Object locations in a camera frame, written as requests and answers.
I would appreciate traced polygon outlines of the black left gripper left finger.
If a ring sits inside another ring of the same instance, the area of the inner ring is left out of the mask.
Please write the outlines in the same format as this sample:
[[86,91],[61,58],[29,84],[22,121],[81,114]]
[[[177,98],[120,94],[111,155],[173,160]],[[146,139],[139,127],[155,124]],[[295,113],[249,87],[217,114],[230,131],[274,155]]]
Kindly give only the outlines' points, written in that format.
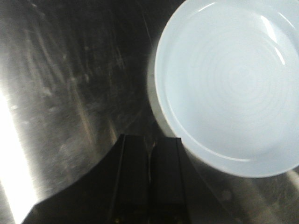
[[148,205],[148,158],[140,136],[121,135],[71,186],[36,204],[25,224],[137,223]]

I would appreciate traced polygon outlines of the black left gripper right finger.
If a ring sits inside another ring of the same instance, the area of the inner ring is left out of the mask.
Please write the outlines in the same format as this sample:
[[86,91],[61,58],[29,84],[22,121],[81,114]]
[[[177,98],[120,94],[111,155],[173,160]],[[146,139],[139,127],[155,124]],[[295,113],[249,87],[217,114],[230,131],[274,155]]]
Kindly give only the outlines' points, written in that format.
[[161,138],[150,159],[152,224],[236,224],[196,171],[179,138]]

